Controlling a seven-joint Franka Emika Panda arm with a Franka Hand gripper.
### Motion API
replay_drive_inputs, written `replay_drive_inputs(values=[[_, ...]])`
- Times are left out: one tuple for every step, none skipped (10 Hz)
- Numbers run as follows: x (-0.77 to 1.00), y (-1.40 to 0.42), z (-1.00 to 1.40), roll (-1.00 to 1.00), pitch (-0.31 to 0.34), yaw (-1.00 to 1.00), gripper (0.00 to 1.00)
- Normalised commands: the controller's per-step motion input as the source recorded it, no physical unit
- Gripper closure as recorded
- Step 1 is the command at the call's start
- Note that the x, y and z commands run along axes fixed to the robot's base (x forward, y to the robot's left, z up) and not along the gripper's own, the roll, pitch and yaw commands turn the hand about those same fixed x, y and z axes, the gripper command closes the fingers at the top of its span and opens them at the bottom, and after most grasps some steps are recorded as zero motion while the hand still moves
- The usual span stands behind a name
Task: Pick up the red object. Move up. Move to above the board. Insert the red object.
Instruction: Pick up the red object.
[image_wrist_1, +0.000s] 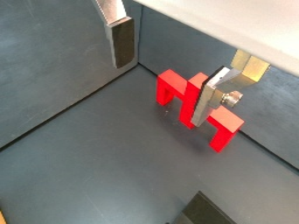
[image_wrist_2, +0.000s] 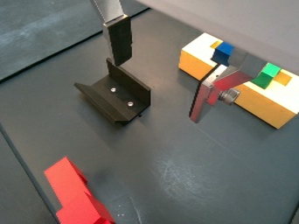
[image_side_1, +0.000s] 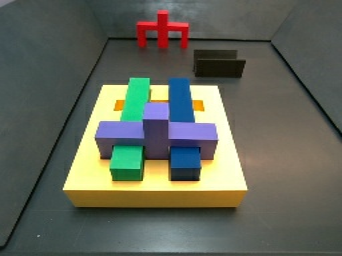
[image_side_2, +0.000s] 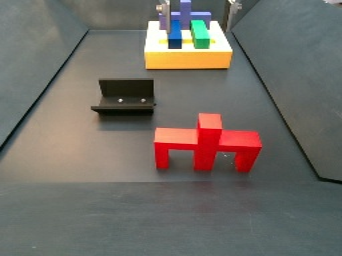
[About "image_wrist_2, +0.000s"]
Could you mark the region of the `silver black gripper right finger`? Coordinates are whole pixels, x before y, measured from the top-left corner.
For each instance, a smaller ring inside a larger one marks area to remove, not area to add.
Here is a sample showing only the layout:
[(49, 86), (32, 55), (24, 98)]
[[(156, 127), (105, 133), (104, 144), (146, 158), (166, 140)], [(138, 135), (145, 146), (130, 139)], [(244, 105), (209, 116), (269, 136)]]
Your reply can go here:
[(251, 54), (232, 58), (232, 64), (223, 65), (212, 60), (211, 68), (204, 71), (195, 92), (189, 118), (196, 123), (208, 111), (208, 105), (213, 106), (217, 100), (231, 104), (239, 97), (239, 91), (233, 87), (253, 80), (264, 68), (267, 62)]

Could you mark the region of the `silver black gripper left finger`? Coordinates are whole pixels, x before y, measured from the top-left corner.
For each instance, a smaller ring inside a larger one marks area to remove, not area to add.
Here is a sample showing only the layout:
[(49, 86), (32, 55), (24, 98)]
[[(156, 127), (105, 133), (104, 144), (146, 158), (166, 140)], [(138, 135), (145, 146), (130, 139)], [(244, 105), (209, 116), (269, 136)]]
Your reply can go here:
[(89, 0), (102, 18), (102, 32), (116, 66), (132, 58), (130, 17), (124, 13), (118, 0)]

